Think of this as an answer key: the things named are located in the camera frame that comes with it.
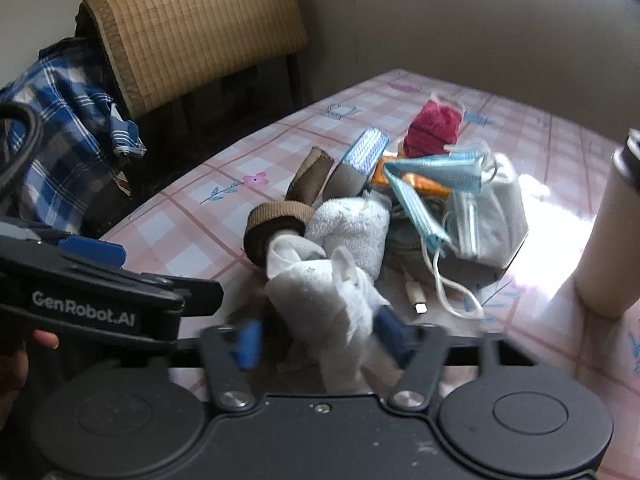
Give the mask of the person's left hand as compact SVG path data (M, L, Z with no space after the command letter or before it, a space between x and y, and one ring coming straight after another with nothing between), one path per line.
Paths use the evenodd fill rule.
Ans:
M60 345L58 336L44 330L33 330L30 339L43 348L55 350ZM25 385L28 376L28 355L24 341L1 356L1 426L6 424L12 406Z

